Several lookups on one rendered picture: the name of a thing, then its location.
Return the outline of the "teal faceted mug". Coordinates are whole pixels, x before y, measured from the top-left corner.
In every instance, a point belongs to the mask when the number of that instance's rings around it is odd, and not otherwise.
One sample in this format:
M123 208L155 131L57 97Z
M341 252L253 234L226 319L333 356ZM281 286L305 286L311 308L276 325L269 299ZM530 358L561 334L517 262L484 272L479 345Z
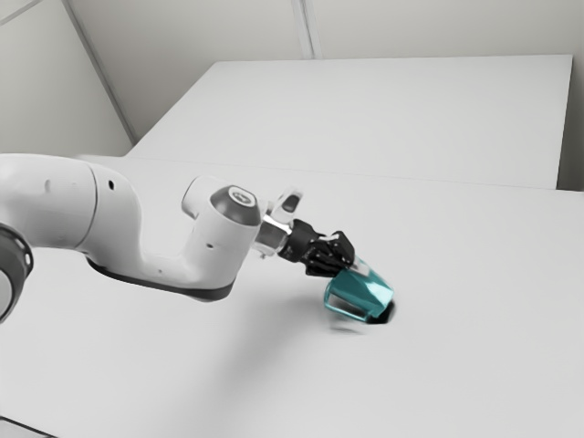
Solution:
M359 257L355 261L365 262ZM331 304L333 297L357 309L360 314L348 311L346 307L333 306ZM393 297L394 288L371 267L368 276L358 275L349 268L342 270L328 282L323 303L325 308L332 312L375 325L386 324L389 321L394 309Z

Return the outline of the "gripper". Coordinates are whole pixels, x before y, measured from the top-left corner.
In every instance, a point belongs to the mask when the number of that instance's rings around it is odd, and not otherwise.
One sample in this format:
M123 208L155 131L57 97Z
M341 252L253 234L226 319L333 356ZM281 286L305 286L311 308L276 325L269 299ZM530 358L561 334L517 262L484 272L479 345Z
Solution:
M303 264L307 276L336 276L349 268L361 276L370 274L365 262L355 261L354 246L342 231L324 235L299 219L292 222L280 256L291 263Z

